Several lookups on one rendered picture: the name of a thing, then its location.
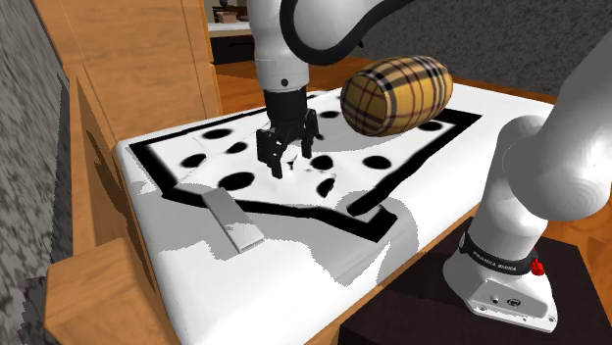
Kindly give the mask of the grey flat remote control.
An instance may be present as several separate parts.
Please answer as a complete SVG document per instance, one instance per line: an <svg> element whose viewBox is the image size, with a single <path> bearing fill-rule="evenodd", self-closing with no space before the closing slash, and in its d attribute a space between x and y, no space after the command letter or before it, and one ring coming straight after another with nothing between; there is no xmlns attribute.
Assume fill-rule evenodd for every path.
<svg viewBox="0 0 612 345"><path fill-rule="evenodd" d="M238 253L265 241L263 232L224 188L207 191L202 199Z"/></svg>

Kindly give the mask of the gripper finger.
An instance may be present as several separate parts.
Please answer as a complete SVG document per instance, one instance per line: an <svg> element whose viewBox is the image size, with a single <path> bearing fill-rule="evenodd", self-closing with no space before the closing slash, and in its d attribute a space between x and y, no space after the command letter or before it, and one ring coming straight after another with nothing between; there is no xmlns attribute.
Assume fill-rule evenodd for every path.
<svg viewBox="0 0 612 345"><path fill-rule="evenodd" d="M301 155L303 158L312 158L312 145L318 134L319 128L316 123L306 123L303 125L300 133Z"/></svg>
<svg viewBox="0 0 612 345"><path fill-rule="evenodd" d="M287 142L273 128L256 131L257 159L271 169L272 176L282 178L281 156Z"/></svg>

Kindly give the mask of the plaid cylindrical pillow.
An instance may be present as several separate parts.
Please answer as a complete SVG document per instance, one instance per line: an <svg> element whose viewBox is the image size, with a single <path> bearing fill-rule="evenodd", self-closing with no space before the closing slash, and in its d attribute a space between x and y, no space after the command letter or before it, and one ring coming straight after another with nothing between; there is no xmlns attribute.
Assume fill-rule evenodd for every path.
<svg viewBox="0 0 612 345"><path fill-rule="evenodd" d="M363 67L342 86L340 109L356 132L391 136L437 117L453 92L448 68L428 56L386 58Z"/></svg>

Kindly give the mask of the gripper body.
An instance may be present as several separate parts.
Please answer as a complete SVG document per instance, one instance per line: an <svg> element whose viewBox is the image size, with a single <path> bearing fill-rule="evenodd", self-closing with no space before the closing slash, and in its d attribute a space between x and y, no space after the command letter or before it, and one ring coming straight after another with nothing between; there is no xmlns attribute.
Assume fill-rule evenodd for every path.
<svg viewBox="0 0 612 345"><path fill-rule="evenodd" d="M306 123L317 123L316 112L307 106L305 87L290 92L264 91L267 115L271 128L286 142L300 139Z"/></svg>

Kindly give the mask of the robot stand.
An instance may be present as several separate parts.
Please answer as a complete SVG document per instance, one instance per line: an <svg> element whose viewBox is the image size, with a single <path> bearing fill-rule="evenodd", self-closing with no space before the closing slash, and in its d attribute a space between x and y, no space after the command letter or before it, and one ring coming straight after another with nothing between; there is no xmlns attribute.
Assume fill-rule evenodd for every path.
<svg viewBox="0 0 612 345"><path fill-rule="evenodd" d="M610 324L577 247L541 238L535 246L560 321L551 333L469 312L442 276L464 221L340 327L338 345L612 345Z"/></svg>

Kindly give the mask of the dark cabinet with white top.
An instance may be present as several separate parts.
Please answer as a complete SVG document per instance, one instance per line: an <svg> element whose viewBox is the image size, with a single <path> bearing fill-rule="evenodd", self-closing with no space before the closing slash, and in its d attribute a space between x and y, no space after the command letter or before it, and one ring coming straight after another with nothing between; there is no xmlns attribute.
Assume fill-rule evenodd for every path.
<svg viewBox="0 0 612 345"><path fill-rule="evenodd" d="M247 0L205 0L215 65L254 59Z"/></svg>

